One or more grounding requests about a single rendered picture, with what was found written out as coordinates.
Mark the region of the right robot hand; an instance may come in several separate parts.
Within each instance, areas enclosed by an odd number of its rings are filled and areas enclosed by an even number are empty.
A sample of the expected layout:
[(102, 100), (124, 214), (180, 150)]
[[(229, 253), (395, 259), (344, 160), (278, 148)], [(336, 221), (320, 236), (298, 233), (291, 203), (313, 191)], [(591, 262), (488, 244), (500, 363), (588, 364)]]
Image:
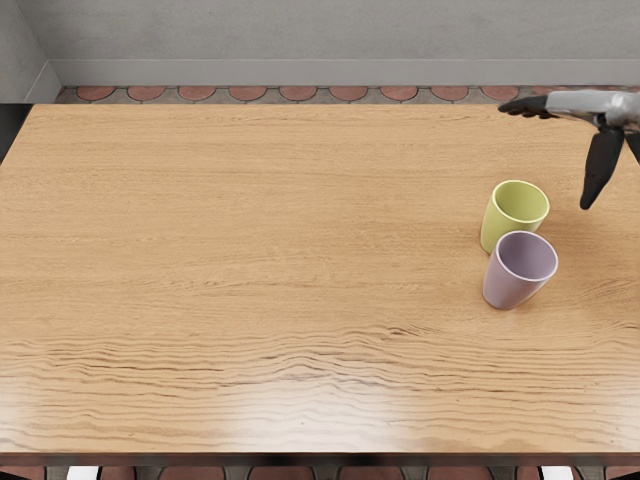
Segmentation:
[(573, 118), (596, 127), (586, 157), (579, 201), (583, 210), (593, 205), (611, 179), (624, 145), (640, 164), (640, 92), (553, 91), (506, 102), (498, 111), (525, 118)]

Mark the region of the yellow-green cup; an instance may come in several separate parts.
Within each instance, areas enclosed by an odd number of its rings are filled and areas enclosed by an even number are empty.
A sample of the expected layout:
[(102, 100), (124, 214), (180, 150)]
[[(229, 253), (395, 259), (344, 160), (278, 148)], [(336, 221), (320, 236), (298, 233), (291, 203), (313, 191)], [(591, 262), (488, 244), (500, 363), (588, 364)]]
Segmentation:
[(511, 231), (535, 232), (547, 217), (550, 202), (532, 183), (506, 180), (492, 191), (485, 209), (480, 245), (491, 254), (498, 240)]

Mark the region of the lilac cup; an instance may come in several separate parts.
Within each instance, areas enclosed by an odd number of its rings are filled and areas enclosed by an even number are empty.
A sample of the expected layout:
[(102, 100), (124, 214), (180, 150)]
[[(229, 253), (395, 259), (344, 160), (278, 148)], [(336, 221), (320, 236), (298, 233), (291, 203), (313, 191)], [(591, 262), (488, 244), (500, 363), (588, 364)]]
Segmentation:
[(482, 293), (496, 309), (514, 309), (535, 295), (556, 273), (554, 247), (528, 231), (511, 231), (496, 243), (485, 271)]

